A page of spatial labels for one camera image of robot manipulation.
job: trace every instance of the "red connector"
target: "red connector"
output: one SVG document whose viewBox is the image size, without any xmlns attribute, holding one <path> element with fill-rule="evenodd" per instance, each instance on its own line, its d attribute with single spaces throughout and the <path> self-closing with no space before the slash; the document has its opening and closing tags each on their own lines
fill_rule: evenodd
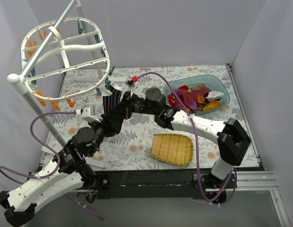
<svg viewBox="0 0 293 227">
<path fill-rule="evenodd" d="M 136 82 L 138 78 L 136 76 L 132 77 L 133 82 Z"/>
</svg>

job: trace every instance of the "clothespin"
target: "clothespin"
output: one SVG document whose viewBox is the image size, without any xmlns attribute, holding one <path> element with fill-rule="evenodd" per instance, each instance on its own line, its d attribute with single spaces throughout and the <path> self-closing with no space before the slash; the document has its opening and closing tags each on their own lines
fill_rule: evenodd
<svg viewBox="0 0 293 227">
<path fill-rule="evenodd" d="M 31 77 L 34 77 L 35 75 L 36 75 L 36 70 L 33 67 L 32 70 L 31 70 L 31 72 L 29 73 L 28 77 L 31 78 Z M 32 82 L 32 84 L 37 85 L 37 81 L 36 80 L 32 80 L 31 82 Z"/>
<path fill-rule="evenodd" d="M 69 104 L 70 107 L 74 107 L 76 101 L 71 101 L 70 99 L 67 99 L 67 103 Z"/>
<path fill-rule="evenodd" d="M 61 108 L 59 107 L 58 103 L 56 103 L 56 102 L 51 102 L 51 104 L 53 105 L 53 107 L 55 107 L 55 109 L 56 109 L 57 111 L 60 111 L 60 110 L 61 110 Z"/>
<path fill-rule="evenodd" d="M 111 70 L 108 72 L 108 75 L 111 76 L 113 74 L 113 71 L 115 69 L 115 65 L 113 65 L 113 67 L 111 68 Z"/>
<path fill-rule="evenodd" d="M 33 44 L 32 44 L 32 42 L 29 40 L 29 38 L 27 38 L 27 41 L 28 41 L 29 47 L 33 47 Z"/>
<path fill-rule="evenodd" d="M 43 96 L 42 93 L 41 93 L 40 91 L 34 91 L 33 93 L 34 93 L 34 94 L 36 93 L 36 94 L 39 95 L 39 96 Z M 40 98 L 37 98 L 37 99 L 38 99 L 38 101 L 40 102 L 40 104 L 41 104 L 42 106 L 46 106 L 46 101 L 44 101 L 44 100 L 42 100 L 42 99 L 40 99 Z"/>
<path fill-rule="evenodd" d="M 103 55 L 104 58 L 107 56 L 103 49 L 101 49 L 101 54 Z"/>
<path fill-rule="evenodd" d="M 34 67 L 31 70 L 31 74 L 32 74 L 32 77 L 34 77 L 36 75 L 36 70 L 35 70 Z M 37 85 L 37 81 L 36 80 L 32 80 L 32 84 Z"/>
<path fill-rule="evenodd" d="M 42 36 L 40 29 L 37 28 L 37 31 L 38 31 L 38 33 L 39 33 L 39 37 L 40 37 L 41 41 L 43 41 L 44 37 Z"/>
<path fill-rule="evenodd" d="M 96 95 L 97 95 L 97 96 L 101 96 L 101 95 L 102 95 L 102 92 L 100 91 L 99 88 L 96 89 Z"/>
<path fill-rule="evenodd" d="M 77 24 L 78 24 L 78 33 L 82 34 L 84 29 L 80 27 L 79 19 L 77 20 Z"/>
<path fill-rule="evenodd" d="M 38 45 L 38 43 L 37 43 L 37 41 L 35 40 L 34 41 L 34 46 L 37 46 Z M 30 57 L 32 57 L 33 56 L 33 54 L 35 53 L 35 51 L 29 51 L 28 52 L 28 55 L 30 56 Z"/>
<path fill-rule="evenodd" d="M 98 35 L 95 35 L 95 40 L 96 40 L 96 43 L 100 43 L 100 39 L 99 39 L 99 36 Z"/>
<path fill-rule="evenodd" d="M 110 89 L 110 80 L 106 78 L 105 80 L 105 87 L 109 90 Z"/>
</svg>

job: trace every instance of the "purple cloth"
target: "purple cloth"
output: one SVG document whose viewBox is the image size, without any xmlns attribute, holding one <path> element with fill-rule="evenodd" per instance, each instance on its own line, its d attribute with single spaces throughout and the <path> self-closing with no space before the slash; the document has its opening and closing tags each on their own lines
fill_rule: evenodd
<svg viewBox="0 0 293 227">
<path fill-rule="evenodd" d="M 181 101 L 185 104 L 187 108 L 190 108 L 192 110 L 196 110 L 197 103 L 194 101 L 194 99 L 186 93 L 185 90 L 181 89 L 174 89 L 174 92 L 176 95 L 181 99 Z M 184 110 L 185 108 L 182 105 L 177 106 L 179 109 Z"/>
</svg>

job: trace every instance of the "orange cloth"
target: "orange cloth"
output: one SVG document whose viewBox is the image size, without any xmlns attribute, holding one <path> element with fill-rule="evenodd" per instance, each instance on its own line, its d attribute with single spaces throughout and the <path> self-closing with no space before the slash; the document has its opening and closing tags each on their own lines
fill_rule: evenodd
<svg viewBox="0 0 293 227">
<path fill-rule="evenodd" d="M 205 107 L 203 107 L 203 111 L 211 110 L 211 109 L 217 108 L 221 105 L 222 105 L 221 102 L 219 102 L 217 100 L 213 100 L 213 101 L 209 102 L 208 104 L 206 104 Z"/>
<path fill-rule="evenodd" d="M 198 96 L 197 103 L 203 103 L 205 101 L 205 98 L 203 96 Z"/>
</svg>

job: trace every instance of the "teal clothespin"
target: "teal clothespin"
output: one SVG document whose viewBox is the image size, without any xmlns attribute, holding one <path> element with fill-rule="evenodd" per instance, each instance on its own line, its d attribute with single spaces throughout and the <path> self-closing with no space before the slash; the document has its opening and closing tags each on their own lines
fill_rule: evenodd
<svg viewBox="0 0 293 227">
<path fill-rule="evenodd" d="M 36 70 L 35 70 L 34 67 L 31 70 L 31 74 L 32 74 L 32 77 L 34 77 L 36 75 Z M 37 85 L 37 81 L 36 80 L 32 80 L 32 84 Z"/>
<path fill-rule="evenodd" d="M 35 75 L 36 75 L 36 70 L 33 67 L 32 70 L 31 70 L 31 72 L 28 75 L 28 78 L 34 77 Z M 32 84 L 37 85 L 37 81 L 36 80 L 32 80 Z"/>
<path fill-rule="evenodd" d="M 95 35 L 95 40 L 96 40 L 96 43 L 100 43 L 100 39 L 99 39 L 99 36 L 98 35 Z"/>
<path fill-rule="evenodd" d="M 103 49 L 101 49 L 101 54 L 103 55 L 104 58 L 107 56 Z"/>
<path fill-rule="evenodd" d="M 84 29 L 80 27 L 79 19 L 77 20 L 77 24 L 78 24 L 78 33 L 81 35 Z"/>
<path fill-rule="evenodd" d="M 106 78 L 106 80 L 105 80 L 105 87 L 107 89 L 110 89 L 110 80 L 108 78 Z"/>
<path fill-rule="evenodd" d="M 102 92 L 100 91 L 99 88 L 96 89 L 96 95 L 97 95 L 97 96 L 101 96 L 101 95 L 102 95 Z"/>
<path fill-rule="evenodd" d="M 115 69 L 115 65 L 113 65 L 113 67 L 111 68 L 111 70 L 109 71 L 108 75 L 111 76 L 113 74 L 113 71 Z"/>
</svg>

